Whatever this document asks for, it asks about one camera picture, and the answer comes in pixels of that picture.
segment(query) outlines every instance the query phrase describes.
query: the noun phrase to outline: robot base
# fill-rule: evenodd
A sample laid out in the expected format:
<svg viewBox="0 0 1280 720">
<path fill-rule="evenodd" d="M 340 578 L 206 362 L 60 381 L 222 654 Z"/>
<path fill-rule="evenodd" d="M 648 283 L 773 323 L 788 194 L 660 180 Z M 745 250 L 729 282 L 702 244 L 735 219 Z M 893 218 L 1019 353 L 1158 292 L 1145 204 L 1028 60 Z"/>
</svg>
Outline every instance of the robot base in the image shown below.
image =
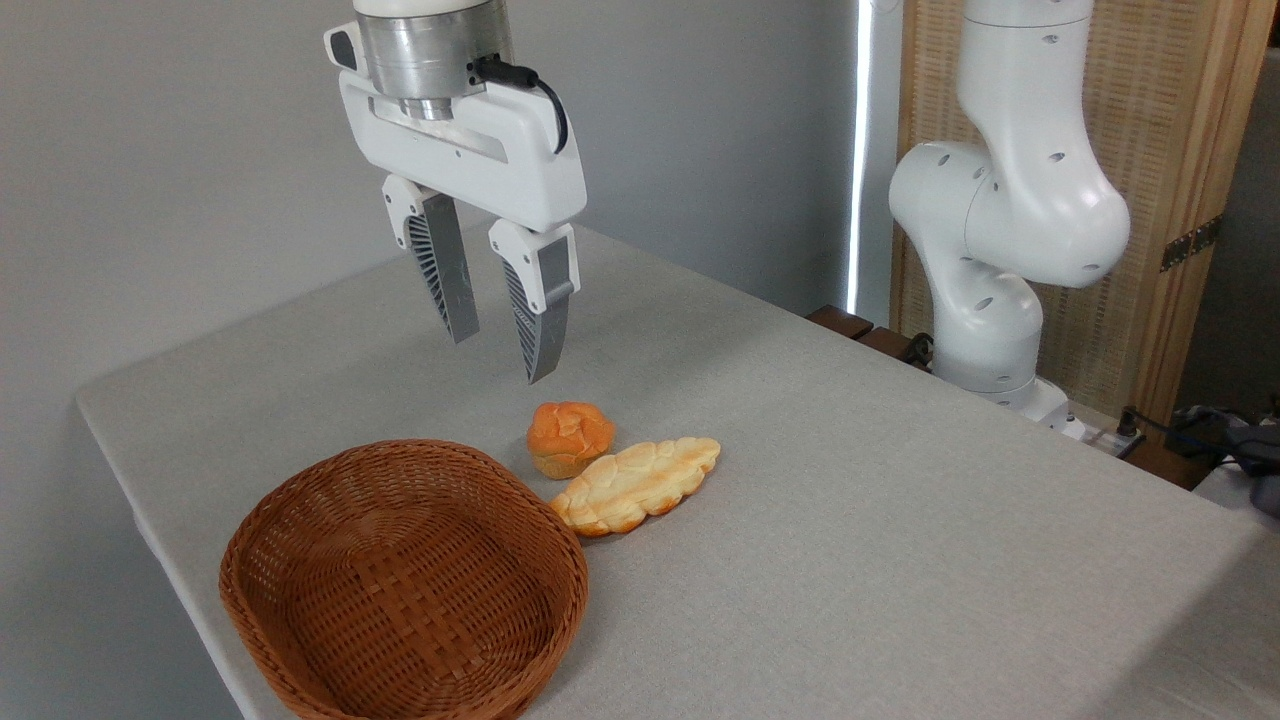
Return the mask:
<svg viewBox="0 0 1280 720">
<path fill-rule="evenodd" d="M 1036 378 L 1029 384 L 1030 387 L 1010 392 L 975 392 L 974 395 L 1009 407 L 1051 430 L 1059 430 L 1075 439 L 1084 437 L 1084 424 L 1071 415 L 1066 393 L 1061 388 L 1044 378 Z"/>
</svg>

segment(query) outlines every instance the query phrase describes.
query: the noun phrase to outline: metal hinge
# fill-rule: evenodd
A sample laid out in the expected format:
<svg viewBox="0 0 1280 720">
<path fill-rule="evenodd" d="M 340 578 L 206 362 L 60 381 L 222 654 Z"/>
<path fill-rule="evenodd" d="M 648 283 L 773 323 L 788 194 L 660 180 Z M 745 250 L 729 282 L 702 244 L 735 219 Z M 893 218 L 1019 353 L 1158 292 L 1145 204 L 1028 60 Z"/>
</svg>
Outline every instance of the metal hinge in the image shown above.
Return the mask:
<svg viewBox="0 0 1280 720">
<path fill-rule="evenodd" d="M 1165 256 L 1160 261 L 1160 272 L 1164 273 L 1187 261 L 1188 258 L 1201 252 L 1206 247 L 1217 242 L 1222 231 L 1222 215 L 1213 218 L 1192 232 L 1179 237 L 1165 246 Z"/>
</svg>

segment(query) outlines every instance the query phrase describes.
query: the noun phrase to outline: bread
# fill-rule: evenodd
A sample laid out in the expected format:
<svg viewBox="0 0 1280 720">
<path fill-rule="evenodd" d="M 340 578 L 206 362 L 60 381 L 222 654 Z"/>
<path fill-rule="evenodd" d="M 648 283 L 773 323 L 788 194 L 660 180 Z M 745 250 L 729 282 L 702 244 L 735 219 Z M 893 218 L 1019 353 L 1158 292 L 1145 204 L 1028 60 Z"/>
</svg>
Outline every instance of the bread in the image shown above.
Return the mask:
<svg viewBox="0 0 1280 720">
<path fill-rule="evenodd" d="M 552 510 L 580 536 L 631 532 L 698 492 L 719 452 L 710 438 L 634 445 L 591 462 L 552 500 Z"/>
<path fill-rule="evenodd" d="M 616 427 L 590 402 L 544 402 L 525 437 L 534 468 L 553 480 L 575 478 L 609 451 Z"/>
</svg>

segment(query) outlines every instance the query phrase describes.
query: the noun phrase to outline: white wall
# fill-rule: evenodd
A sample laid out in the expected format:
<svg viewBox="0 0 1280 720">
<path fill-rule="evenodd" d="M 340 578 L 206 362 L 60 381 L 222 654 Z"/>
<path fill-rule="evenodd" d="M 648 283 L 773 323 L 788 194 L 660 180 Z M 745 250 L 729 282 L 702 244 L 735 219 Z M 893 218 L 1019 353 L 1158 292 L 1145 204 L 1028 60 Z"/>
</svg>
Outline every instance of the white wall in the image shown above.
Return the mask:
<svg viewBox="0 0 1280 720">
<path fill-rule="evenodd" d="M 792 310 L 840 300 L 845 0 L 511 15 L 573 117 L 585 224 Z M 0 4 L 0 717 L 236 716 L 72 395 L 394 255 L 319 41 L 349 17 Z"/>
</svg>

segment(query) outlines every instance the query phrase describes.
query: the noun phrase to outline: basket rim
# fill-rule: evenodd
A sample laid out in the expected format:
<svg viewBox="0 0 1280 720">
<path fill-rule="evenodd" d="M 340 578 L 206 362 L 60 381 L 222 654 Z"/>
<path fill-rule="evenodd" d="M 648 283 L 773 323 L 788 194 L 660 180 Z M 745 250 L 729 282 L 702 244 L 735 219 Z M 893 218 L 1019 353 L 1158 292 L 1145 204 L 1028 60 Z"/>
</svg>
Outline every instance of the basket rim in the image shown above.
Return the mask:
<svg viewBox="0 0 1280 720">
<path fill-rule="evenodd" d="M 572 584 L 571 592 L 577 596 L 580 601 L 572 603 L 568 612 L 557 619 L 547 644 L 543 646 L 543 648 L 540 648 L 520 671 L 513 673 L 506 682 L 479 700 L 458 705 L 447 711 L 417 716 L 412 720 L 462 716 L 499 716 L 504 710 L 511 708 L 525 700 L 536 697 L 545 685 L 545 682 L 549 680 L 552 674 L 554 674 L 561 659 L 568 651 L 568 644 L 576 635 L 579 625 L 581 625 L 589 597 L 589 582 L 586 556 L 582 552 L 582 546 L 577 539 L 577 536 L 573 534 L 573 532 L 564 525 L 563 520 L 561 520 L 559 516 L 540 497 L 538 497 L 538 495 L 521 482 L 520 478 L 479 448 L 444 439 L 383 439 L 343 450 L 337 455 L 314 462 L 306 469 L 293 474 L 289 479 L 284 480 L 271 492 L 265 495 L 257 505 L 253 506 L 253 510 L 244 516 L 239 527 L 232 534 L 232 538 L 228 541 L 227 551 L 223 553 L 223 560 L 219 568 L 218 582 L 223 606 L 230 616 L 232 625 L 236 628 L 241 642 L 247 646 L 246 650 L 250 651 L 255 665 L 257 665 L 259 670 L 268 680 L 268 684 L 271 685 L 276 696 L 289 707 L 289 710 L 294 712 L 307 711 L 315 717 L 333 720 L 365 720 L 362 716 L 348 715 L 335 706 L 321 702 L 319 698 L 312 696 L 312 693 L 294 684 L 292 673 L 289 673 L 287 670 L 287 665 L 282 662 L 280 653 L 266 642 L 261 619 L 256 612 L 253 612 L 242 596 L 241 580 L 243 579 L 244 569 L 241 559 L 252 544 L 251 541 L 269 528 L 271 525 L 271 520 L 288 510 L 291 506 L 289 500 L 306 489 L 306 480 L 312 479 L 310 475 L 321 470 L 325 465 L 337 462 L 353 454 L 376 452 L 396 447 L 444 450 L 456 455 L 466 456 L 485 466 L 492 471 L 492 479 L 499 480 L 508 488 L 513 489 L 521 500 L 529 503 L 530 510 L 548 520 L 547 524 L 558 536 L 561 541 L 559 544 L 567 551 L 566 557 L 577 570 L 577 580 Z M 518 694 L 516 693 L 522 684 L 526 684 L 530 679 L 541 678 L 543 675 L 545 675 L 545 679 L 535 683 L 530 691 Z"/>
</svg>

